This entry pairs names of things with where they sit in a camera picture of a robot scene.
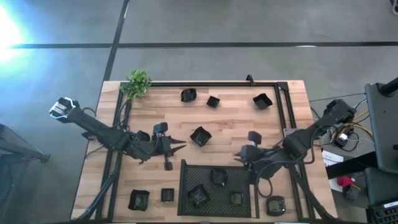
black mesh basket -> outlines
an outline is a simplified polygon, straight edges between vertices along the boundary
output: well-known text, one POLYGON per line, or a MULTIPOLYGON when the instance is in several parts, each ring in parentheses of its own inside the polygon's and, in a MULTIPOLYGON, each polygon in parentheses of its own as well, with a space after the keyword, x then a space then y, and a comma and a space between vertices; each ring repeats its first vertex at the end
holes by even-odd
POLYGON ((247 176, 244 167, 188 165, 185 159, 182 159, 177 215, 251 218, 247 176), (227 172, 228 182, 225 188, 210 182, 210 171, 215 167, 227 172), (188 191, 200 184, 203 184, 209 193, 210 201, 201 208, 194 208, 188 200, 188 191), (242 192, 242 205, 236 206, 230 203, 231 192, 242 192))

black container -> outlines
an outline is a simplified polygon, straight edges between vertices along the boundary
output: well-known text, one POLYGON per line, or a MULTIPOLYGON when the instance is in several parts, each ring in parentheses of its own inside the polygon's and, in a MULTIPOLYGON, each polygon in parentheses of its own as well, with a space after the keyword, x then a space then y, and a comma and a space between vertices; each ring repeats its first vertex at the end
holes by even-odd
POLYGON ((243 166, 188 165, 182 159, 177 215, 250 218, 250 185, 247 179, 248 172, 243 166), (221 168, 226 171, 228 183, 225 187, 216 186, 210 181, 210 172, 214 168, 221 168), (187 193, 200 184, 203 184, 206 188, 210 201, 202 208, 195 208, 189 201, 187 193), (231 203, 232 192, 242 192, 241 205, 231 203))
POLYGON ((174 202, 174 189, 162 189, 162 202, 174 202))
POLYGON ((193 134, 191 134, 190 137, 193 142, 198 144, 198 146, 203 147, 206 142, 209 141, 209 139, 211 138, 211 134, 203 129, 202 126, 200 126, 193 132, 193 134))
POLYGON ((188 192, 188 199, 194 208, 203 208, 210 201, 210 196, 203 184, 200 184, 188 192))
POLYGON ((211 106, 212 108, 217 108, 219 102, 220 102, 219 98, 215 98, 214 96, 210 96, 206 104, 208 106, 211 106))
POLYGON ((261 93, 260 95, 254 97, 253 101, 260 110, 264 110, 270 105, 272 105, 272 101, 268 98, 268 96, 265 93, 261 93))
POLYGON ((191 102, 197 98, 197 90, 194 88, 185 89, 181 92, 182 102, 191 102))
POLYGON ((243 203, 243 193, 242 192, 231 192, 231 200, 229 201, 231 205, 241 206, 243 203))
POLYGON ((219 187, 225 187, 227 179, 226 171, 222 168, 213 168, 210 171, 210 181, 219 187))
POLYGON ((149 192, 146 190, 132 190, 130 195, 130 210, 146 211, 148 207, 149 192))

artificial plant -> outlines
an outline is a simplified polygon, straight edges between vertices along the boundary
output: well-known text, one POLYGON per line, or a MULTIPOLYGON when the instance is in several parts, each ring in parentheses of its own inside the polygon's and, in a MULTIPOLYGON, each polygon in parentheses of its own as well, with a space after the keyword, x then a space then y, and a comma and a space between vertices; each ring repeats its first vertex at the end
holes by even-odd
POLYGON ((135 97, 141 98, 147 93, 147 88, 150 87, 152 79, 147 76, 145 71, 133 70, 130 76, 126 75, 128 82, 120 86, 122 93, 127 94, 127 100, 133 100, 135 97))

electronic device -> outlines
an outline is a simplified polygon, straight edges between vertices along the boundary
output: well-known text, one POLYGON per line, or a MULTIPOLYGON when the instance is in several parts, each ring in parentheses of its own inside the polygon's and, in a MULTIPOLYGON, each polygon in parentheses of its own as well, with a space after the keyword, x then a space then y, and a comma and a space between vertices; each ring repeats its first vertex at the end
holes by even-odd
POLYGON ((267 215, 278 217, 286 212, 285 198, 272 196, 266 200, 267 215))
POLYGON ((354 132, 354 127, 352 126, 345 127, 345 129, 341 133, 338 133, 338 136, 336 140, 333 141, 333 144, 340 148, 346 146, 353 132, 354 132))
POLYGON ((398 202, 390 202, 382 205, 369 206, 371 218, 374 223, 397 223, 398 202))
POLYGON ((162 202, 174 202, 174 189, 162 189, 160 200, 162 202))

gray floor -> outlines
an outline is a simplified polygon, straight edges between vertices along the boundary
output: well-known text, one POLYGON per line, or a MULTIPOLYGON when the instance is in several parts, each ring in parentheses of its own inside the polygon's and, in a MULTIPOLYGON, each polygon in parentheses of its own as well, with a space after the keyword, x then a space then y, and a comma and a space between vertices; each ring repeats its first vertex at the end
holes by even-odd
MULTIPOLYGON (((18 26, 24 44, 111 43, 122 4, 5 0, 0 7, 18 26)), ((397 41, 397 20, 388 0, 135 0, 120 42, 397 41)), ((48 110, 59 96, 95 108, 110 49, 7 53, 13 57, 0 61, 0 123, 51 154, 47 164, 29 164, 7 220, 68 220, 87 141, 82 129, 51 119, 48 110)), ((135 68, 155 80, 242 80, 250 73, 258 80, 305 80, 308 97, 315 100, 361 93, 366 83, 395 78, 397 57, 397 47, 119 49, 110 80, 123 80, 135 68)), ((345 100, 355 105, 363 98, 345 100)), ((321 113, 328 102, 312 106, 321 113)), ((371 150, 364 143, 351 156, 371 150)), ((355 220, 364 220, 358 208, 338 195, 336 201, 343 219, 352 211, 355 220)))

